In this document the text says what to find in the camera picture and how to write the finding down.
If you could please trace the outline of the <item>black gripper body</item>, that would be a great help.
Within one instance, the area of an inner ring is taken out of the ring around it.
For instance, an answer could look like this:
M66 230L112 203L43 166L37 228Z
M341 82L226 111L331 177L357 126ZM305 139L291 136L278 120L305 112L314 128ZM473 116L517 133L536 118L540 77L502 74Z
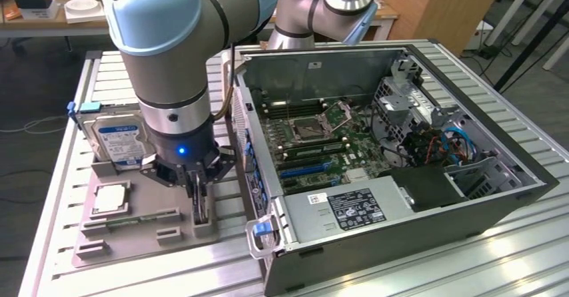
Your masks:
M216 149L214 127L200 125L195 130L182 134L166 134L152 130L152 145L156 160L180 164L187 172L198 173L198 165L203 158L211 150Z

